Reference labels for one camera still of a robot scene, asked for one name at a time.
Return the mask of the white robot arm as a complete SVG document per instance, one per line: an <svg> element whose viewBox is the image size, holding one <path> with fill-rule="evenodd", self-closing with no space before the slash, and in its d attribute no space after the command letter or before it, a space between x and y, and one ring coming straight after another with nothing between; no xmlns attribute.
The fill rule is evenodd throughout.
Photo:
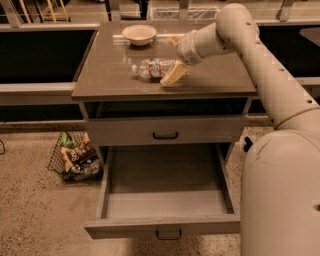
<svg viewBox="0 0 320 256"><path fill-rule="evenodd" d="M320 256L320 105L267 49L248 9L228 4L216 21L181 37L162 79L234 50L274 127L249 149L241 181L241 256Z"/></svg>

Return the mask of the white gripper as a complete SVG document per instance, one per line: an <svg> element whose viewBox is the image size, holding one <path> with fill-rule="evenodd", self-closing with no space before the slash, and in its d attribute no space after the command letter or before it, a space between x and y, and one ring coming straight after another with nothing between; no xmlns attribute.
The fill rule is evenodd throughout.
<svg viewBox="0 0 320 256"><path fill-rule="evenodd" d="M168 72L160 80L163 86L171 86L181 79L188 71L189 66L195 66L202 62L202 57L198 53L195 44L196 30L192 30L183 36L171 35L166 39L168 46L177 46L177 56L181 60L176 60L171 64Z"/></svg>

